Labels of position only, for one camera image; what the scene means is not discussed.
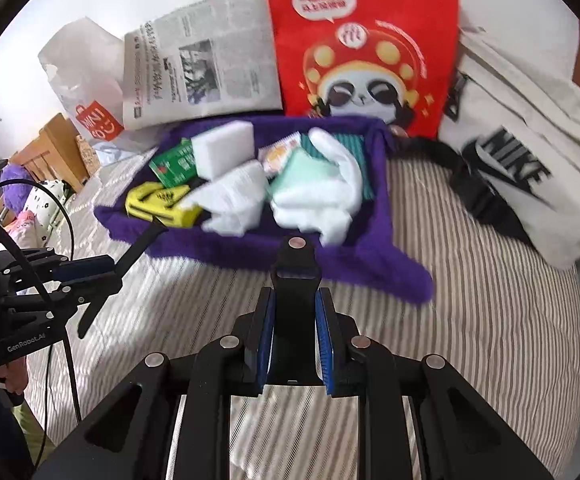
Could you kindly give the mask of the person left hand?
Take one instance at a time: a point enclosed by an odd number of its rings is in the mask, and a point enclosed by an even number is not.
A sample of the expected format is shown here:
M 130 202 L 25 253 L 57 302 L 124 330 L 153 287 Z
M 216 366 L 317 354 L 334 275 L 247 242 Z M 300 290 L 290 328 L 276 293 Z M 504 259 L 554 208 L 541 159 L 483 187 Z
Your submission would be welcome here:
M 0 382 L 11 393 L 24 393 L 28 386 L 28 360 L 26 357 L 22 356 L 20 359 L 0 366 Z

